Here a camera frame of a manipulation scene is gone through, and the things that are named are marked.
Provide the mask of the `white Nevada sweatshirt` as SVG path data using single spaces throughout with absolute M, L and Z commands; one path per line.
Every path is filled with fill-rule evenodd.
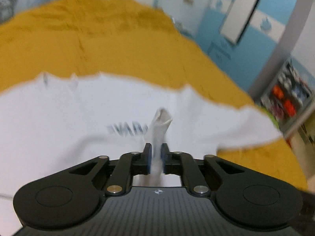
M 178 186 L 177 177 L 162 174 L 162 143 L 201 159 L 281 137 L 258 109 L 206 100 L 190 85 L 170 89 L 106 74 L 67 79 L 42 73 L 1 92 L 1 235 L 20 228 L 13 210 L 20 187 L 94 157 L 118 159 L 150 143 L 153 175 L 137 176 L 136 184 Z

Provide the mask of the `colourful toy shelf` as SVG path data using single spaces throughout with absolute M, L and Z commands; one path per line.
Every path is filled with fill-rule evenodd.
M 306 119 L 314 103 L 314 76 L 295 58 L 288 58 L 257 100 L 288 137 Z

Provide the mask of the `mustard yellow bed quilt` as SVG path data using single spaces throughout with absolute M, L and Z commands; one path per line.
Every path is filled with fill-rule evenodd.
M 206 100 L 258 109 L 168 16 L 133 0 L 56 0 L 3 24 L 1 92 L 42 73 L 67 79 L 106 74 L 170 89 L 190 85 Z M 217 155 L 307 188 L 283 137 Z

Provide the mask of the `blue white wardrobe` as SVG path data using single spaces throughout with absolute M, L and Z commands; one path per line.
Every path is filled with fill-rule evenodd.
M 279 46 L 298 0 L 210 0 L 195 41 L 248 92 Z

